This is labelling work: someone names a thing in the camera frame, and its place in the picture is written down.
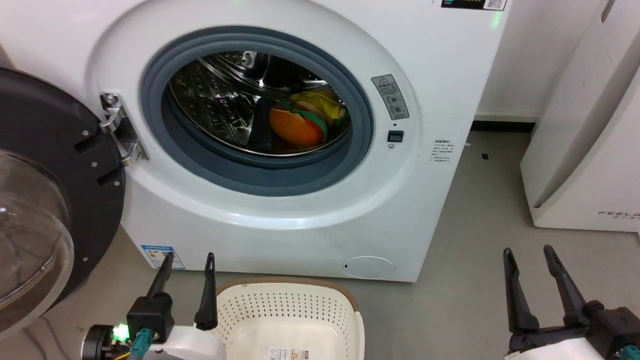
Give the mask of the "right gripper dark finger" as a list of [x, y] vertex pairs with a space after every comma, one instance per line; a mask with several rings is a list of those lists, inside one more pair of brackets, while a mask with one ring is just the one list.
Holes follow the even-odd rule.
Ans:
[[586, 304], [585, 298], [579, 291], [578, 286], [571, 278], [564, 264], [562, 264], [562, 261], [553, 246], [545, 244], [543, 247], [543, 253], [547, 269], [551, 276], [553, 276], [557, 285], [558, 294], [564, 311], [564, 316], [562, 318], [563, 324], [567, 328], [589, 326], [590, 321], [582, 312], [582, 309]]
[[502, 258], [509, 332], [513, 335], [536, 332], [540, 324], [528, 306], [519, 280], [521, 272], [512, 249], [505, 248]]

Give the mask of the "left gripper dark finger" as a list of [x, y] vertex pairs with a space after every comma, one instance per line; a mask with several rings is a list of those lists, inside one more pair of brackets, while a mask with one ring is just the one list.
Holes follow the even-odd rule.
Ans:
[[215, 256], [210, 252], [206, 256], [205, 269], [203, 271], [205, 283], [198, 311], [194, 317], [195, 327], [198, 330], [210, 331], [218, 326], [217, 305], [217, 280], [215, 269]]
[[165, 343], [169, 339], [175, 324], [171, 313], [173, 299], [164, 289], [170, 278], [173, 261], [174, 253], [170, 251], [165, 255], [146, 295], [137, 297], [126, 314], [128, 332], [132, 338], [148, 330], [154, 343]]

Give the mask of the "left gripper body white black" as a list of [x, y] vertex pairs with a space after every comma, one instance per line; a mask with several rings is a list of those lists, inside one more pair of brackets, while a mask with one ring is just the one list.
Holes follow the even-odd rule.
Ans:
[[93, 325], [81, 346], [83, 360], [226, 360], [219, 335], [194, 326], [176, 326], [166, 342], [153, 342], [143, 330], [132, 338], [128, 326]]

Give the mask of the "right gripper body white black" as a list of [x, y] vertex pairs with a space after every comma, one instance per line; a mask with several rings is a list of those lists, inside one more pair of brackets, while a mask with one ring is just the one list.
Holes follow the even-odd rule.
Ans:
[[588, 301], [582, 313], [588, 326], [551, 326], [512, 335], [505, 360], [637, 360], [640, 322], [628, 307], [606, 309]]

